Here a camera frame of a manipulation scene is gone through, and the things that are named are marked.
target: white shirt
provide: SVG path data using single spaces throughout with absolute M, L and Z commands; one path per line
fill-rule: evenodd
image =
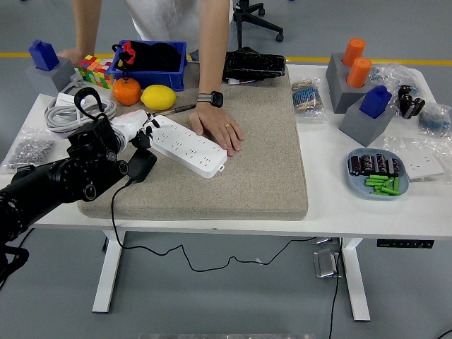
M 187 52 L 199 48 L 201 0 L 123 0 L 133 24 L 145 41 L 185 41 Z M 234 9 L 232 0 L 229 20 Z

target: coiled cable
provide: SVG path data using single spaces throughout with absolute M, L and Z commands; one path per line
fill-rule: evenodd
M 93 117 L 101 113 L 96 102 L 85 103 L 82 108 Z M 110 120 L 116 114 L 117 104 L 115 101 L 102 100 L 102 108 Z M 92 119 L 80 112 L 75 105 L 49 107 L 44 117 L 49 130 L 57 133 L 75 131 L 78 127 L 92 122 Z

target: blue bin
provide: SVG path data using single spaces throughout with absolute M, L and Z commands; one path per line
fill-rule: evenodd
M 119 44 L 122 46 L 128 40 L 121 40 Z M 164 42 L 173 46 L 178 53 L 181 54 L 181 64 L 178 72 L 161 72 L 161 71 L 129 71 L 129 76 L 137 80 L 142 89 L 147 88 L 150 85 L 165 85 L 175 92 L 181 92 L 184 90 L 184 67 L 187 65 L 186 60 L 186 42 L 183 41 L 140 41 L 152 46 L 157 42 Z M 122 78 L 123 72 L 120 69 L 116 69 L 114 65 L 119 60 L 119 53 L 122 53 L 122 47 L 118 47 L 114 54 L 112 65 L 109 70 L 113 74 L 116 80 Z

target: black wire on floor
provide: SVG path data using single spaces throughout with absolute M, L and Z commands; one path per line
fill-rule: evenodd
M 226 268 L 226 267 L 228 267 L 229 266 L 229 264 L 230 264 L 230 262 L 231 262 L 231 260 L 232 259 L 234 259 L 235 261 L 237 261 L 237 262 L 239 262 L 239 263 L 256 263 L 256 264 L 258 264 L 258 265 L 263 265 L 263 266 L 266 266 L 266 265 L 270 265 L 272 262 L 273 262 L 273 260 L 275 260 L 276 259 L 276 257 L 277 256 L 279 256 L 280 254 L 281 254 L 281 252 L 283 252 L 292 242 L 308 242 L 309 240 L 312 240 L 312 239 L 315 239 L 315 237 L 311 237 L 311 238 L 308 238 L 308 239 L 293 239 L 293 240 L 290 240 L 269 262 L 267 262 L 267 263 L 262 263 L 262 262 L 260 262 L 260 261 L 243 261 L 243 260 L 239 260 L 236 256 L 231 256 L 231 257 L 229 257 L 229 259 L 227 260 L 227 263 L 225 264 L 225 265 L 223 265 L 223 266 L 220 266 L 220 267 L 214 267 L 214 268 L 207 268 L 207 269 L 203 269 L 203 270 L 198 270 L 198 269 L 196 269 L 196 268 L 194 268 L 192 265 L 191 265 L 191 262 L 190 262 L 190 259 L 189 259 L 189 257 L 187 256 L 187 254 L 186 254 L 186 252 L 185 252 L 185 248 L 184 248 L 184 245 L 182 245 L 182 244 L 180 244 L 179 246 L 176 246 L 176 247 L 174 247 L 174 248 L 172 248 L 172 249 L 169 249 L 169 250 L 167 250 L 165 253 L 158 253 L 158 252 L 156 252 L 156 251 L 154 251 L 154 250 L 152 250 L 152 249 L 150 249 L 149 247 L 146 247 L 146 246 L 141 246 L 141 245 L 137 245 L 137 246 L 131 246 L 131 247 L 128 247 L 128 246 L 124 246 L 122 243 L 121 243 L 121 241 L 119 240 L 119 235 L 118 235 L 118 230 L 117 230 L 117 226 L 116 226 L 116 223 L 115 223 L 115 221 L 114 221 L 114 198 L 116 197 L 116 195 L 121 191 L 121 190 L 123 190 L 123 189 L 125 189 L 126 187 L 128 187 L 128 186 L 130 186 L 131 184 L 133 183 L 133 180 L 129 180 L 124 186 L 122 186 L 121 188 L 119 188 L 116 192 L 114 192 L 114 194 L 113 194 L 113 197 L 112 197 L 112 204 L 111 204 L 111 212 L 112 212 L 112 222 L 113 222 L 113 228 L 114 228 L 114 234 L 116 235 L 116 240 L 118 241 L 118 244 L 120 245 L 120 247 L 121 248 L 123 248 L 123 249 L 145 249 L 146 251 L 149 251 L 149 252 L 151 252 L 151 253 L 154 253 L 156 256 L 166 256 L 169 252 L 171 252 L 171 251 L 175 251 L 176 249 L 181 249 L 182 250 L 182 253 L 184 254 L 184 256 L 185 256 L 185 259 L 186 259 L 186 261 L 187 261 L 187 263 L 189 264 L 189 267 L 190 267 L 190 269 L 191 270 L 193 270 L 194 272 L 209 272 L 209 271 L 212 271 L 212 270 L 221 270 L 221 269 L 223 269 L 223 268 Z
M 18 248 L 21 248 L 23 243 L 25 242 L 25 240 L 28 238 L 28 236 L 31 234 L 31 232 L 33 232 L 35 229 L 31 228 L 28 233 L 24 236 L 24 238 L 22 239 L 22 241 L 19 244 Z M 8 278 L 6 278 L 5 280 L 3 280 L 3 282 L 0 285 L 0 290 L 3 288 L 3 286 L 5 285 L 6 281 L 8 280 Z
M 333 334 L 333 312 L 334 312 L 334 304 L 336 302 L 336 297 L 338 296 L 338 288 L 339 288 L 339 263 L 342 258 L 342 240 L 340 240 L 340 248 L 339 248 L 339 255 L 338 260 L 334 258 L 335 264 L 336 264 L 336 288 L 334 291 L 334 298 L 333 298 L 333 305 L 331 305 L 331 319 L 330 319 L 330 334 L 328 336 L 328 339 L 331 339 L 331 335 Z
M 438 339 L 443 338 L 444 336 L 448 335 L 450 332 L 452 332 L 452 329 L 449 330 L 449 331 L 444 332 L 443 334 L 441 334 L 441 335 L 438 337 Z

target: wall outlet plate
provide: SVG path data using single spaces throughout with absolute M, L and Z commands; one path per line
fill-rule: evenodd
M 167 117 L 157 115 L 155 120 L 160 128 L 153 129 L 153 149 L 205 178 L 224 170 L 227 151 L 217 143 Z
M 409 150 L 399 152 L 398 156 L 405 165 L 409 179 L 433 177 L 444 173 L 438 160 L 428 150 Z

